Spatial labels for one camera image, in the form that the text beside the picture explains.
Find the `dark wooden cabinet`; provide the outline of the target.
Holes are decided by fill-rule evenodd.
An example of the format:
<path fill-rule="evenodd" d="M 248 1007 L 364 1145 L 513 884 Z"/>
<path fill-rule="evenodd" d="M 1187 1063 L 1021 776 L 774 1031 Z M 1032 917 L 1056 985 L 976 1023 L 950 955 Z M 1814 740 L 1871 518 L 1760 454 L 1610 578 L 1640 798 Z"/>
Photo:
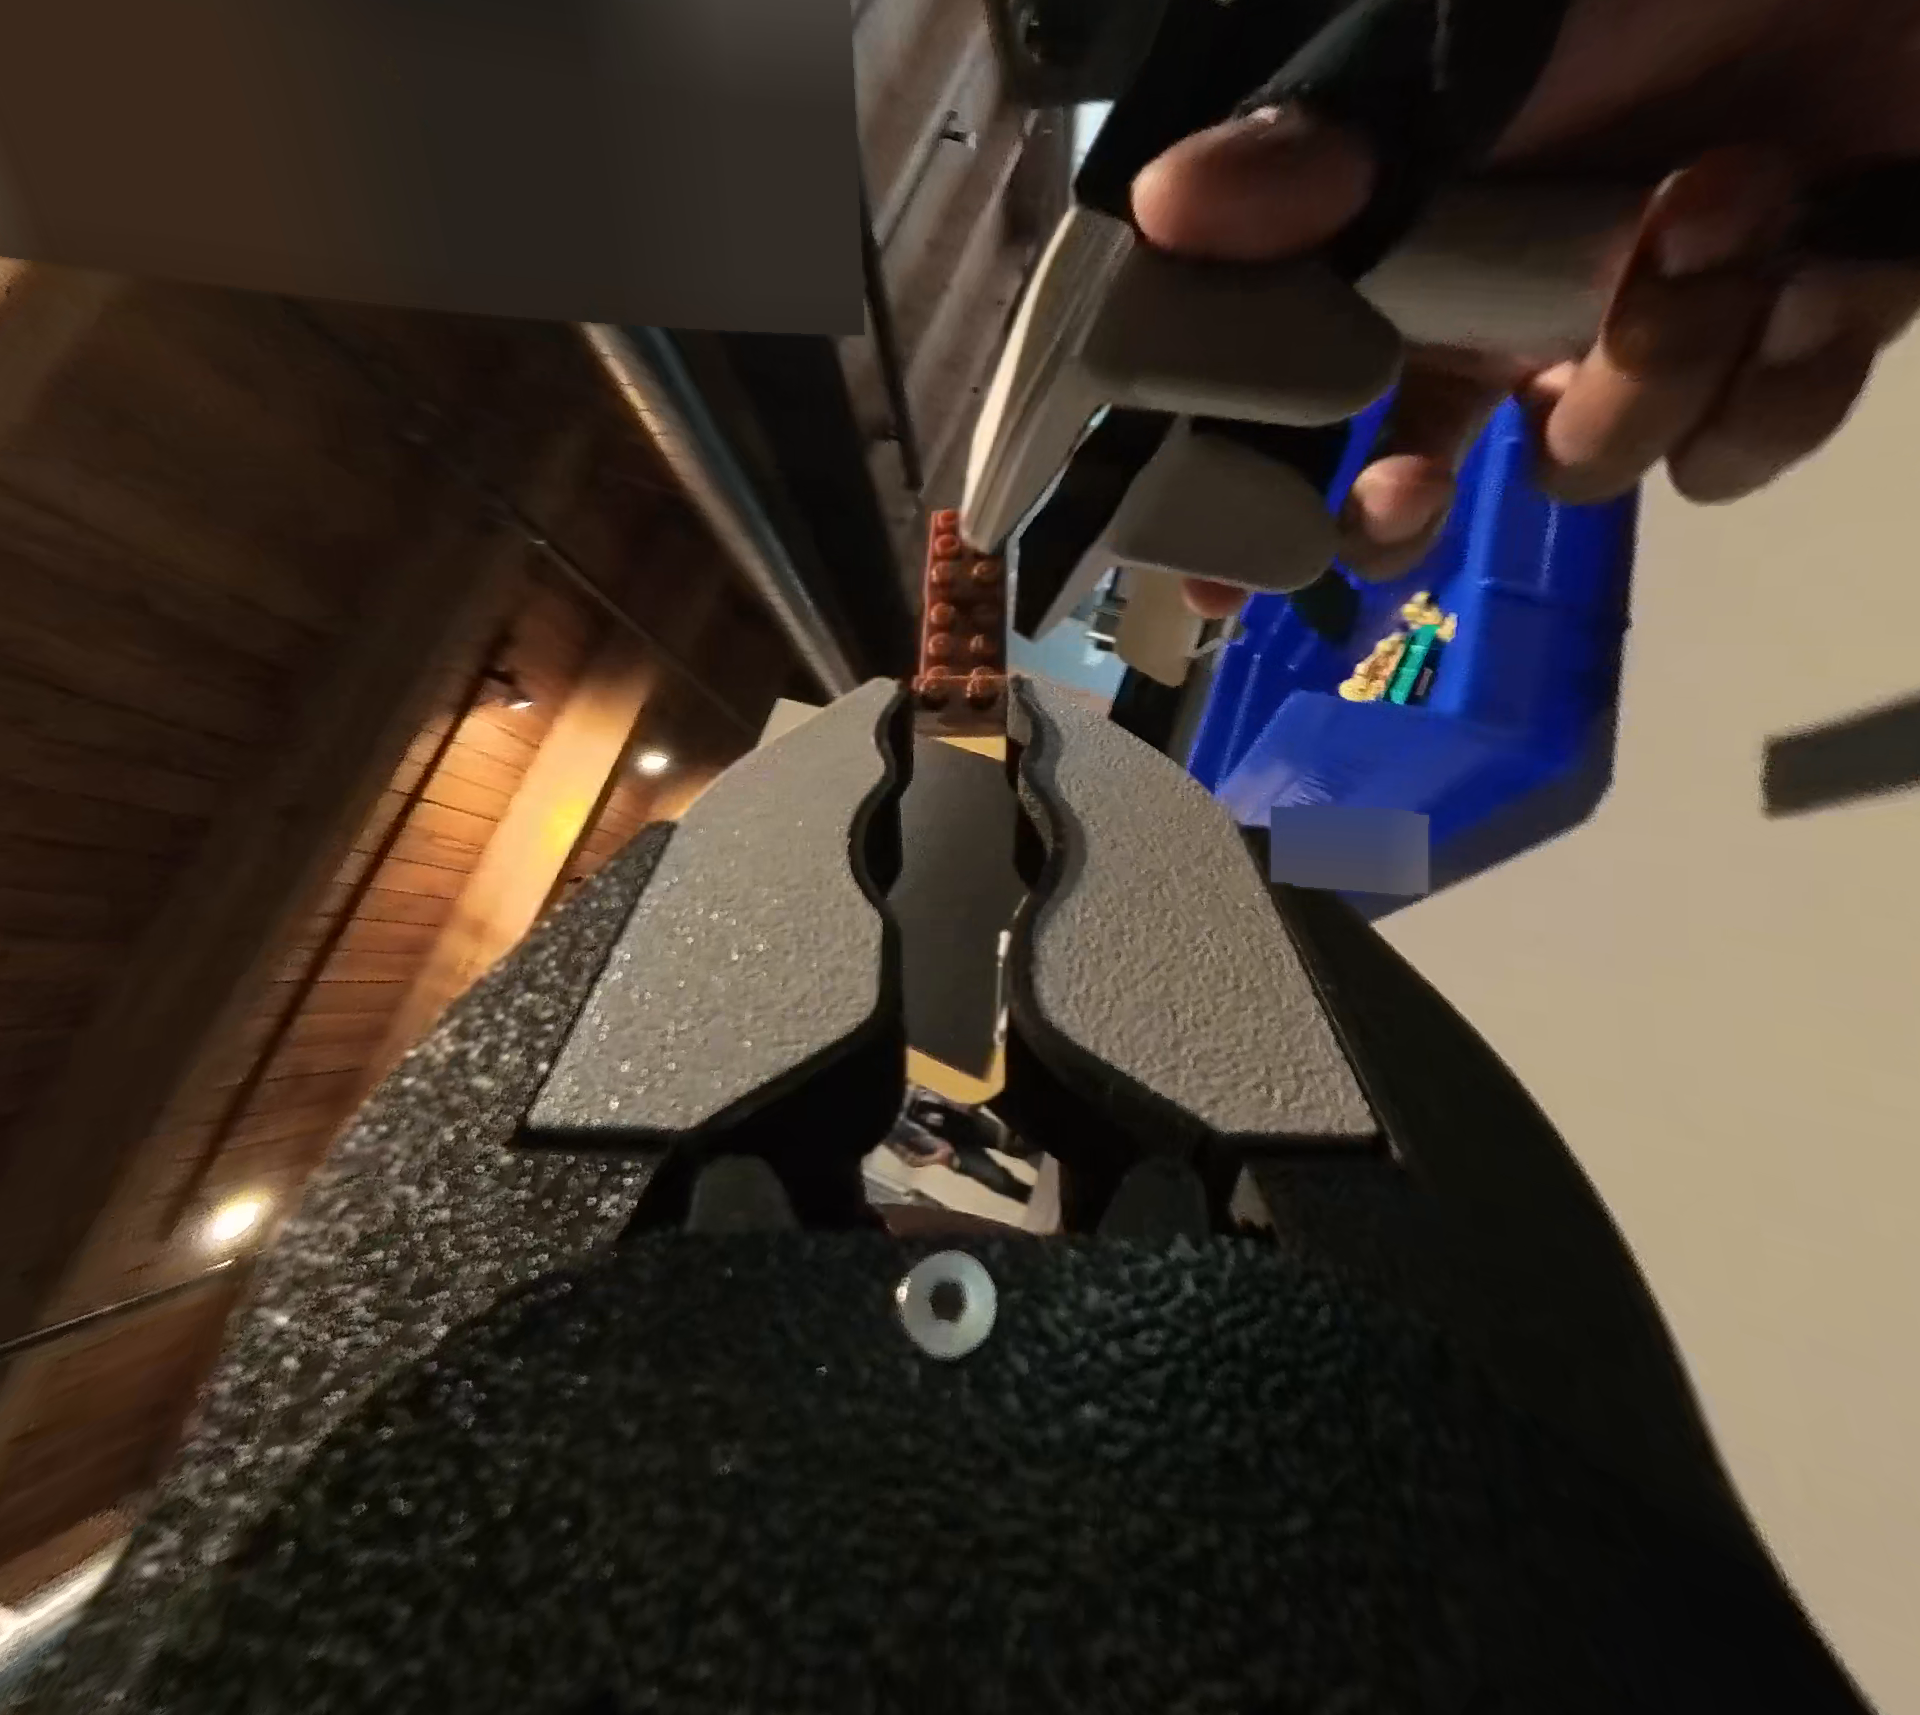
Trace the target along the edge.
<path fill-rule="evenodd" d="M 1071 126 L 1005 86 L 985 0 L 853 0 L 853 56 L 877 302 L 843 370 L 884 492 L 954 506 Z"/>

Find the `black table with wooden edge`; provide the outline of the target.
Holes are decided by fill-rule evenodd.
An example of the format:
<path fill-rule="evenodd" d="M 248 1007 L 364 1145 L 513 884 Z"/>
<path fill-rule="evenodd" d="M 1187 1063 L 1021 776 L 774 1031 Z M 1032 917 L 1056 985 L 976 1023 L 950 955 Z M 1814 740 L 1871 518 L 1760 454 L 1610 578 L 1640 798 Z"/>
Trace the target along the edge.
<path fill-rule="evenodd" d="M 902 864 L 888 905 L 901 931 L 909 1079 L 985 1103 L 1005 1083 L 1001 939 L 1027 895 L 1009 738 L 918 738 L 899 820 Z"/>

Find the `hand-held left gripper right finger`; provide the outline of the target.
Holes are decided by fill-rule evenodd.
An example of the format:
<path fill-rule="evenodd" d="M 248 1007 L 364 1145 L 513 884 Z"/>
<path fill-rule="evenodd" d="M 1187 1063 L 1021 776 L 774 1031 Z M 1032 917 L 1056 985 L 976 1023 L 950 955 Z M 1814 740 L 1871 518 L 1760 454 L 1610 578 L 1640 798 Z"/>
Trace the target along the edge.
<path fill-rule="evenodd" d="M 1066 688 L 1011 700 L 1043 866 L 1012 1013 L 1145 1141 L 1374 1141 L 1380 1125 L 1237 822 Z"/>

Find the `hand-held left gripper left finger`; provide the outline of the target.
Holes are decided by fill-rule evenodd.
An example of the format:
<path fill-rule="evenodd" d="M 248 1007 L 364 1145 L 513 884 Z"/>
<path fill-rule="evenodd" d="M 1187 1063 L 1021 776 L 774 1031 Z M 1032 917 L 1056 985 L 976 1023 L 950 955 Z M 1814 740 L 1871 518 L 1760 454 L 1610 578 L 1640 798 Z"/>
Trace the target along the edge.
<path fill-rule="evenodd" d="M 879 678 L 744 754 L 678 818 L 524 1115 L 531 1137 L 719 1131 L 836 1073 L 901 1099 L 906 698 Z"/>

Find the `orange brick assembly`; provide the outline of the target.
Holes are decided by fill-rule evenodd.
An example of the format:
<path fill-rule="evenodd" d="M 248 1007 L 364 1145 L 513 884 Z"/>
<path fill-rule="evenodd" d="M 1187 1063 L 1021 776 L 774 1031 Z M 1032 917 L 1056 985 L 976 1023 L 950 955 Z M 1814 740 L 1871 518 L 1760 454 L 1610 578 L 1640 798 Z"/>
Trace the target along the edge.
<path fill-rule="evenodd" d="M 918 718 L 930 734 L 988 734 L 1007 706 L 1011 576 L 1001 554 L 966 544 L 954 508 L 929 516 L 926 542 Z"/>

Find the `grey desk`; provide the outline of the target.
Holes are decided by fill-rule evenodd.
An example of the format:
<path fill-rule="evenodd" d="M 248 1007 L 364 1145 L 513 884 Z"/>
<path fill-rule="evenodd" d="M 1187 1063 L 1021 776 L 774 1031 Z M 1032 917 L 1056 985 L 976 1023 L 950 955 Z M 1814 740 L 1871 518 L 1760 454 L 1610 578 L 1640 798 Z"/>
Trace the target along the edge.
<path fill-rule="evenodd" d="M 1383 935 L 1637 1251 L 1734 1485 L 1916 1711 L 1916 790 L 1771 816 L 1774 740 L 1916 694 L 1916 336 L 1748 502 L 1643 498 L 1612 790 Z"/>

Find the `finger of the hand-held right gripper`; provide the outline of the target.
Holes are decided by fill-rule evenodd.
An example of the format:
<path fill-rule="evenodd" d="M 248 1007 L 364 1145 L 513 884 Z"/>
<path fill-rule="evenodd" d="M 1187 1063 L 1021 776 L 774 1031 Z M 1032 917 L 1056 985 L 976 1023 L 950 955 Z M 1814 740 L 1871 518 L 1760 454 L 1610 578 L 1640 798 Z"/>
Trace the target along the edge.
<path fill-rule="evenodd" d="M 1014 630 L 1063 624 L 1117 568 L 1291 594 L 1335 564 L 1339 424 L 1100 414 L 1014 548 Z"/>
<path fill-rule="evenodd" d="M 1072 208 L 1037 266 L 978 410 L 971 546 L 1003 546 L 1109 408 L 1329 426 L 1377 402 L 1403 336 L 1316 262 L 1199 262 Z"/>

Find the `gold green toy piece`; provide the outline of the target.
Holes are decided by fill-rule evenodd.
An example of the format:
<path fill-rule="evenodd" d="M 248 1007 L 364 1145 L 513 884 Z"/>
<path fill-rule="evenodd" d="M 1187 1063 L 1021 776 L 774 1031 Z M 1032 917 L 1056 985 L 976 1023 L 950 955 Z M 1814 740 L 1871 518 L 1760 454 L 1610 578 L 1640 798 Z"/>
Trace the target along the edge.
<path fill-rule="evenodd" d="M 1349 704 L 1415 704 L 1421 694 L 1427 694 L 1424 684 L 1430 682 L 1430 672 L 1451 640 L 1441 624 L 1393 632 L 1339 684 L 1339 700 Z"/>

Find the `grey ceiling pipe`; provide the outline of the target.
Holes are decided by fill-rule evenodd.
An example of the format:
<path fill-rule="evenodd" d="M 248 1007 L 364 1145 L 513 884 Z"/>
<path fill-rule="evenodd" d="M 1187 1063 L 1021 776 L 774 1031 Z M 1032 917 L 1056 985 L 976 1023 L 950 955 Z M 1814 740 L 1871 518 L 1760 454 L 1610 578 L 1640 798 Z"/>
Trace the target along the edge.
<path fill-rule="evenodd" d="M 901 556 L 828 336 L 579 334 L 817 684 L 905 676 Z"/>

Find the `person's right hand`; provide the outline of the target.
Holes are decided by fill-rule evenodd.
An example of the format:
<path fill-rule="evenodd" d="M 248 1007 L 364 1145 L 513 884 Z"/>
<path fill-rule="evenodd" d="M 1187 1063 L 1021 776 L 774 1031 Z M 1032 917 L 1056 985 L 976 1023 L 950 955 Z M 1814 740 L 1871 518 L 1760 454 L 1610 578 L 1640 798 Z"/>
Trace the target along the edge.
<path fill-rule="evenodd" d="M 1525 408 L 1553 500 L 1667 472 L 1695 504 L 1780 480 L 1847 422 L 1916 320 L 1916 270 L 1790 246 L 1817 184 L 1916 158 L 1918 0 L 1570 0 L 1493 168 L 1647 190 L 1574 360 L 1410 350 L 1341 512 L 1371 580 L 1439 536 L 1478 432 Z"/>

